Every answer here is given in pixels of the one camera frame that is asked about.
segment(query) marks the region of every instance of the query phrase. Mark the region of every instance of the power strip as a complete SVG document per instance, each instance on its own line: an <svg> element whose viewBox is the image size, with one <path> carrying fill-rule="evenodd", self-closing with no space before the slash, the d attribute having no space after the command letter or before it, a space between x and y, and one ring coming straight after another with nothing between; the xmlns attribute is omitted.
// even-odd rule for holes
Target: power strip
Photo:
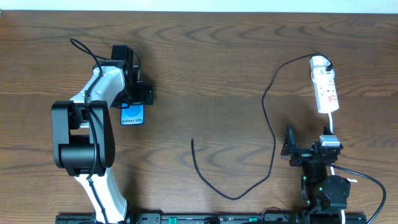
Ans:
<svg viewBox="0 0 398 224"><path fill-rule="evenodd" d="M334 81L335 71L326 70L329 64L330 62L323 56L314 56L310 60L311 79L319 113L331 113L339 108Z"/></svg>

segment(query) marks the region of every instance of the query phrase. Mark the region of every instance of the white wall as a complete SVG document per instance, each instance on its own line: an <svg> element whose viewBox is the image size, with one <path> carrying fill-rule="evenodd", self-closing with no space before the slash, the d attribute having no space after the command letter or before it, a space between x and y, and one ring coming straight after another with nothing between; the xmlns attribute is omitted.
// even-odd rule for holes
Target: white wall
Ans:
<svg viewBox="0 0 398 224"><path fill-rule="evenodd" d="M398 14L398 0L0 0L0 9Z"/></svg>

